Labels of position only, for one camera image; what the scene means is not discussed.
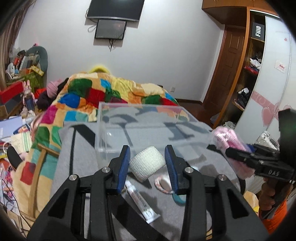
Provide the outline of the right hand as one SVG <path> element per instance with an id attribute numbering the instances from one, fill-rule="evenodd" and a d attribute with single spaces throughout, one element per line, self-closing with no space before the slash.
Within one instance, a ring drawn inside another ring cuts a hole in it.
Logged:
<path id="1" fill-rule="evenodd" d="M 261 194 L 259 196 L 259 213 L 261 214 L 263 211 L 269 211 L 271 210 L 272 206 L 275 204 L 275 201 L 273 199 L 273 196 L 275 195 L 275 190 L 273 188 L 273 185 L 271 184 L 271 181 L 269 181 L 268 178 L 263 178 L 264 183 L 261 187 Z M 288 183 L 287 186 L 283 189 L 284 194 L 287 196 L 291 193 L 293 189 L 293 185 L 291 183 Z M 281 211 L 277 211 L 278 213 L 285 216 L 287 214 L 287 201 L 283 203 L 283 208 L 281 208 Z"/>

